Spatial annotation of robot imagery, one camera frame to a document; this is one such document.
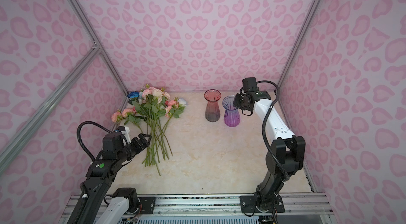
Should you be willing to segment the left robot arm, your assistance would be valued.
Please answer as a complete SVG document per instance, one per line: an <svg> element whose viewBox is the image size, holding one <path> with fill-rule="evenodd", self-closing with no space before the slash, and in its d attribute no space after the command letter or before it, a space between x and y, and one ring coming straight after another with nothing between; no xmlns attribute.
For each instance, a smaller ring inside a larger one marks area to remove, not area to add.
<svg viewBox="0 0 406 224"><path fill-rule="evenodd" d="M68 220L69 224L94 222L118 171L126 161L148 148L151 139L151 135L139 134L128 143L121 132L112 132L103 138L100 157L90 165L85 181L80 184L81 195Z"/></svg>

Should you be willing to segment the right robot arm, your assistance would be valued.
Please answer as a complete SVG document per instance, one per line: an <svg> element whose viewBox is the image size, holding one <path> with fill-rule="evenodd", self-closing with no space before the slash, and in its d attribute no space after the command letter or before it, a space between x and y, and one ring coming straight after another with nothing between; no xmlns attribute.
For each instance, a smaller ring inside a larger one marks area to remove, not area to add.
<svg viewBox="0 0 406 224"><path fill-rule="evenodd" d="M267 173L257 186L252 205L242 207L246 212L283 212L280 191L290 178L304 165L306 143L285 124L275 109L279 100L279 86L268 80L255 77L242 80L243 86L236 94L233 106L256 114L262 121L261 135L267 149L265 162Z"/></svg>

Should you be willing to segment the dark blue artificial rose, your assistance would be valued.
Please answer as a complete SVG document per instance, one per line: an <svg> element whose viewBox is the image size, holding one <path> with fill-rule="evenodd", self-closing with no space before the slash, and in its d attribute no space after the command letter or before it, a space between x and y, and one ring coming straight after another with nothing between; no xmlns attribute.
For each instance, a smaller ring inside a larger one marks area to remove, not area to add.
<svg viewBox="0 0 406 224"><path fill-rule="evenodd" d="M140 93L138 91L129 92L129 94L127 95L127 97L129 99L137 99L137 98L139 98L139 96L140 96Z"/></svg>

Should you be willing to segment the pink carnation double stem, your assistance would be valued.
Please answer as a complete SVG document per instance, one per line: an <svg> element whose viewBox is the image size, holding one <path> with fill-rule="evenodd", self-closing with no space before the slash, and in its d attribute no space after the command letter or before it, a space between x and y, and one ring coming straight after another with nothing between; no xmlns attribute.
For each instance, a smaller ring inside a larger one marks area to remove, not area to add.
<svg viewBox="0 0 406 224"><path fill-rule="evenodd" d="M147 156L145 158L145 165L151 166L159 162L158 152L158 132L157 132L157 114L158 109L156 107L157 102L155 101L155 96L153 95L154 89L147 88L142 92L141 110L144 116L144 121L149 127L148 134L151 135L151 142L147 149Z"/></svg>

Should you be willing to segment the purple blue glass vase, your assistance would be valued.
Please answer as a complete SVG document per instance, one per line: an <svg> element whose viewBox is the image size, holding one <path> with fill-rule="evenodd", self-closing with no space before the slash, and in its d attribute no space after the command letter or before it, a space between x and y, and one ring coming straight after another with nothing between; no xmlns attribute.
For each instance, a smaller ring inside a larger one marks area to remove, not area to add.
<svg viewBox="0 0 406 224"><path fill-rule="evenodd" d="M236 127L241 121L238 109L233 106L234 98L235 96L227 96L222 102L223 108L225 109L224 123L228 127Z"/></svg>

